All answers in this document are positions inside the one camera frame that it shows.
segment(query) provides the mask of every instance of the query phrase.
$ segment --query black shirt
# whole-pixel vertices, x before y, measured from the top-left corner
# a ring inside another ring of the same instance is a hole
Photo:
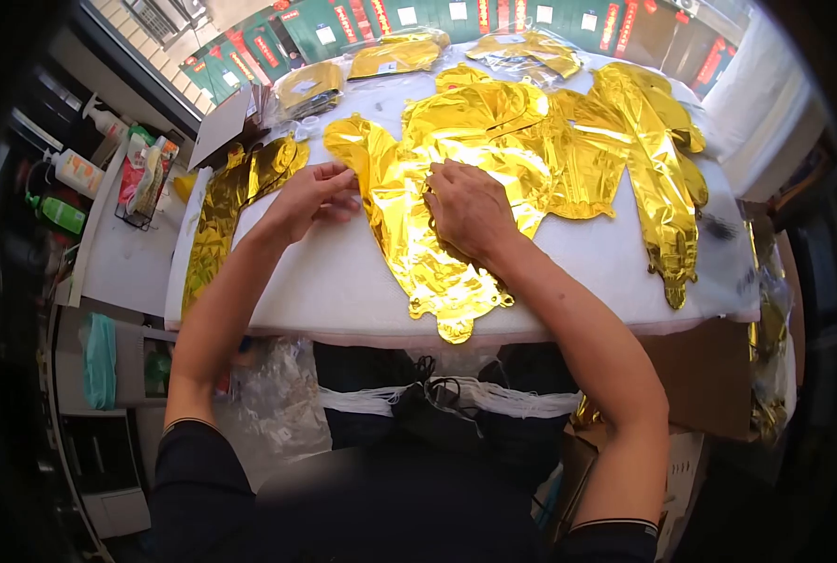
[[[652,561],[650,523],[586,524],[547,553],[526,495],[476,460],[417,443],[342,449],[255,495],[204,422],[159,445],[150,512],[163,561]]]

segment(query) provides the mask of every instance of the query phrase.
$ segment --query cardboard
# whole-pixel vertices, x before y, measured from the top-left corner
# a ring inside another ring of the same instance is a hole
[[[669,421],[735,440],[750,427],[747,324],[710,319],[665,336],[639,338],[669,399]]]
[[[252,85],[244,84],[203,118],[187,171],[198,167],[214,152],[243,132],[246,112],[250,107],[252,97]]]
[[[702,433],[686,432],[672,427],[669,447],[669,466],[665,479],[665,497],[657,527],[656,559],[661,559],[670,544],[677,544],[684,532],[686,514],[691,508],[694,484],[701,466]],[[562,452],[562,481],[553,518],[545,531],[545,538],[553,543],[570,530],[578,510],[588,477],[597,455],[606,444],[606,425],[602,423],[580,430],[575,436],[565,434]]]

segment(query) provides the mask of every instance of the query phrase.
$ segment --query right hand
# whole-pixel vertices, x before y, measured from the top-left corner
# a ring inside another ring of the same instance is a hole
[[[424,202],[434,216],[437,236],[490,267],[498,248],[522,237],[506,188],[484,170],[454,160],[432,163],[431,172]]]

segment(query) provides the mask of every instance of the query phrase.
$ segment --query green dish soap bottle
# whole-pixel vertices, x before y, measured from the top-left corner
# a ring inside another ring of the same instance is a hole
[[[55,197],[26,194],[24,200],[36,210],[37,218],[53,231],[77,238],[86,224],[86,213]]]

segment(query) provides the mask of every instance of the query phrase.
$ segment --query white table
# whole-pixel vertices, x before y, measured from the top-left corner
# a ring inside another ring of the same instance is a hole
[[[460,53],[462,48],[454,46],[454,53],[445,62],[447,66],[467,61],[492,76],[507,78],[466,60]],[[615,61],[595,55],[585,57],[587,68]],[[349,84],[353,90],[345,93],[342,103],[319,116],[321,127],[359,112],[399,139],[405,100],[432,96],[435,74],[416,73],[367,80],[355,86]],[[586,93],[592,84],[591,74],[582,70],[570,79],[567,87]],[[681,83],[673,82],[673,94],[689,104],[697,104],[694,94]],[[692,114],[695,120],[705,117],[702,112]],[[710,128],[705,122],[703,129],[708,146]],[[310,164],[332,159],[320,137],[310,140],[309,147]],[[738,321],[759,318],[758,287],[752,280],[746,281],[753,254],[728,181],[717,162],[704,156],[696,156],[694,161],[709,188],[709,203],[704,213],[733,223],[738,229],[737,237],[731,242],[718,241],[706,229],[700,229],[699,282],[688,284],[687,303],[678,311],[666,303],[660,276],[647,273],[637,204],[627,171],[613,202],[615,219],[601,215],[587,221],[568,221],[548,215],[534,239],[557,264],[591,289],[637,333],[678,332],[717,315],[728,315]],[[179,327],[189,252],[206,184],[207,174],[203,174],[190,197],[177,238],[165,302],[168,328]],[[264,197],[242,213],[234,244],[253,227],[274,197]],[[433,315],[428,313],[418,320],[409,317],[406,294],[390,274],[363,214],[345,225],[316,226],[302,242],[287,250],[256,305],[250,328],[253,333],[301,334],[320,342],[385,348],[445,344],[437,334]],[[468,344],[545,339],[544,328],[519,301],[476,319]]]

